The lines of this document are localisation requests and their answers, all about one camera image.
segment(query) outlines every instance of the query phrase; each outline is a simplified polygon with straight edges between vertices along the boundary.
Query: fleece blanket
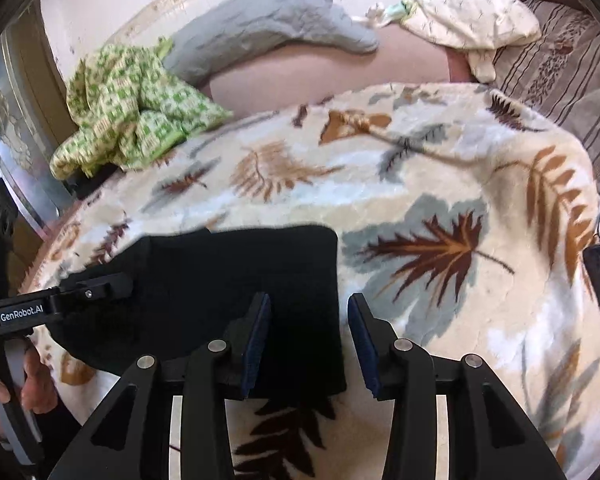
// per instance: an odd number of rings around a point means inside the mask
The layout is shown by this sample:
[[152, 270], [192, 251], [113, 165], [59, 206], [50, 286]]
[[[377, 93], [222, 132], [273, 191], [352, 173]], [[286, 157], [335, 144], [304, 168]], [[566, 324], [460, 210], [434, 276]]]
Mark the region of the fleece blanket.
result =
[[[598, 205], [587, 153], [536, 112], [486, 86], [387, 84], [253, 116], [117, 174], [67, 219], [29, 289], [144, 234], [327, 225], [348, 388], [294, 408], [228, 402], [237, 478], [381, 477], [392, 403], [365, 389], [346, 319], [362, 291], [398, 336], [481, 355], [585, 480], [600, 463], [600, 311], [581, 252]], [[83, 422], [115, 378], [45, 328], [35, 339]], [[439, 443], [446, 478], [444, 426]]]

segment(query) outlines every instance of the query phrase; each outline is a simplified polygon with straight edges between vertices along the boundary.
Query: gray pillow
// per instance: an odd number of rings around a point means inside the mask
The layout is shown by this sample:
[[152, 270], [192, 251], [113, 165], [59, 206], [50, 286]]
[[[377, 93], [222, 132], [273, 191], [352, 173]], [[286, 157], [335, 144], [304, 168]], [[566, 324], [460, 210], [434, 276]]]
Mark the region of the gray pillow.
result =
[[289, 40], [339, 47], [355, 54], [378, 48], [369, 28], [333, 0], [227, 0], [173, 35], [164, 67], [190, 85]]

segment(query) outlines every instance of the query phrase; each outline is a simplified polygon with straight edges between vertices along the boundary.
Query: leaf stem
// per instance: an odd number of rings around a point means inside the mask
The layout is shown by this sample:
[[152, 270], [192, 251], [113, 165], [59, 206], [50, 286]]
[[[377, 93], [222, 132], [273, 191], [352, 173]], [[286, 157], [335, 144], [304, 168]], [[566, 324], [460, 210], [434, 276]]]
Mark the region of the leaf stem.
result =
[[500, 264], [501, 266], [504, 267], [504, 269], [509, 273], [509, 274], [515, 274], [516, 272], [509, 267], [505, 262], [503, 262], [502, 260], [499, 260], [497, 258], [495, 258], [494, 256], [491, 256], [490, 254], [487, 253], [483, 253], [482, 251], [479, 251], [478, 249], [474, 250], [474, 253], [479, 254], [480, 256], [482, 256], [483, 258], [486, 258], [487, 260], [491, 260], [492, 262], [495, 262], [497, 264]]

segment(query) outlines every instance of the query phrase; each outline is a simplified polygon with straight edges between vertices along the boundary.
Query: folded black garment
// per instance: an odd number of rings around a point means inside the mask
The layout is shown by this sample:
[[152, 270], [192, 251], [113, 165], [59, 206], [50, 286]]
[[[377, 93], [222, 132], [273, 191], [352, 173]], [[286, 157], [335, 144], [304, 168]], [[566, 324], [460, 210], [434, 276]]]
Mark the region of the folded black garment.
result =
[[129, 300], [95, 304], [48, 328], [74, 357], [121, 375], [141, 355], [168, 360], [221, 337], [263, 291], [272, 321], [251, 396], [337, 394], [346, 389], [337, 246], [336, 234], [321, 226], [144, 237], [62, 282], [126, 272], [134, 278]]

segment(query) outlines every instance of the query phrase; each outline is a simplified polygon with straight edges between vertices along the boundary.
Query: striped fabric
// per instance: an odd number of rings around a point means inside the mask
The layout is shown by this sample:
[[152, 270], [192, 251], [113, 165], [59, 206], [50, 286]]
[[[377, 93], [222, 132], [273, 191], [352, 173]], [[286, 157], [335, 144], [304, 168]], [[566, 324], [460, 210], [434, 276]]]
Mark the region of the striped fabric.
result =
[[527, 0], [542, 38], [496, 56], [496, 85], [576, 135], [600, 181], [600, 25], [564, 5]]

